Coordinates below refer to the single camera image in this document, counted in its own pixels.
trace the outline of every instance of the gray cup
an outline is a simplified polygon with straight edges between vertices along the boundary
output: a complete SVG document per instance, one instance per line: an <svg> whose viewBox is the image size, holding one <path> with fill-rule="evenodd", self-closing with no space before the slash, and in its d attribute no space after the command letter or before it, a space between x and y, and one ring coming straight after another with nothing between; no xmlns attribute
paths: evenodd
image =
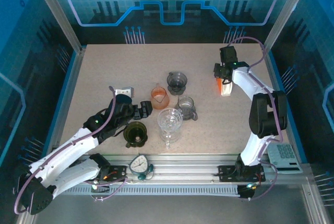
<svg viewBox="0 0 334 224"><path fill-rule="evenodd" d="M181 112L184 121L190 119L194 121L198 120L194 101L188 96L179 96L175 109L178 109Z"/></svg>

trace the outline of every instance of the speckled tabletop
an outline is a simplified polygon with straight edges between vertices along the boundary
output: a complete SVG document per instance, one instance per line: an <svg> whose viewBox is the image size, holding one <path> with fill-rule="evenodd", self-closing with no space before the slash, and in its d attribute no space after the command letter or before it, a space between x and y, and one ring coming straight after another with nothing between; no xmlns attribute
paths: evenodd
<svg viewBox="0 0 334 224"><path fill-rule="evenodd" d="M74 95L68 111L61 143L71 138L88 117L106 108L115 89L132 86L133 104L150 100L151 90L159 83L167 90L166 78L171 71L183 72L188 78L184 95L195 101L198 121L185 121L181 139L166 149L159 137L157 116L153 110L140 120L146 125L148 140L141 148L126 148L123 134L111 137L91 150L90 154L238 154L251 133L248 117L251 101L237 85L229 97L219 95L213 76L220 62L219 48L224 44L133 44L88 45L83 58ZM236 44L239 61L252 64L261 58L258 44ZM255 74L271 86L264 62L253 68ZM177 97L170 95L169 107Z"/></svg>

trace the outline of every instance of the floor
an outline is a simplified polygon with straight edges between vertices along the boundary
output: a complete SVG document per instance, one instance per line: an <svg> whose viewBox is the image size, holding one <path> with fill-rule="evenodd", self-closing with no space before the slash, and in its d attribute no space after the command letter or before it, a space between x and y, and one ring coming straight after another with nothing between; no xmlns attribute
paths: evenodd
<svg viewBox="0 0 334 224"><path fill-rule="evenodd" d="M37 215L35 224L42 223L306 224L309 220L302 191L276 186L254 202L214 196L114 196L95 203L89 196L64 195Z"/></svg>

